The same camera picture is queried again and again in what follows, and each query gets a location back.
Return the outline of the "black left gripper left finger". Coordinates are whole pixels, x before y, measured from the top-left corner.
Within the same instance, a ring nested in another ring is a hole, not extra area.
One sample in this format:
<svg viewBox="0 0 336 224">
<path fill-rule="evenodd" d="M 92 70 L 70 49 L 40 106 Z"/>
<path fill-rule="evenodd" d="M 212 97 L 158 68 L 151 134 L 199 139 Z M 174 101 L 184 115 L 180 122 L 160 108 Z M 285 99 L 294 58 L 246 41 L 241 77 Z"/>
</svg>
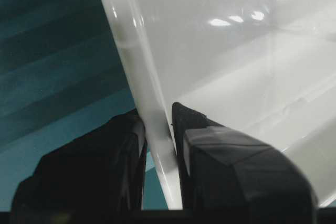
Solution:
<svg viewBox="0 0 336 224">
<path fill-rule="evenodd" d="M 132 110 L 45 154 L 19 183 L 11 209 L 140 209 L 144 134 L 143 122 Z"/>
</svg>

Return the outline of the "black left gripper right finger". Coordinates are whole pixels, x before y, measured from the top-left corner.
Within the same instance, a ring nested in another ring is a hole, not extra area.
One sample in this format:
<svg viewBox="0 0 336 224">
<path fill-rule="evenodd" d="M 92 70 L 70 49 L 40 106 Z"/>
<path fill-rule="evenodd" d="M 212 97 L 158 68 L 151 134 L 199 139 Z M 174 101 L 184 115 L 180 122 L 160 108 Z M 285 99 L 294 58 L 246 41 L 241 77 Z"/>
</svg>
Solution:
<svg viewBox="0 0 336 224">
<path fill-rule="evenodd" d="M 186 209 L 315 211 L 315 193 L 281 151 L 172 105 L 182 204 Z"/>
</svg>

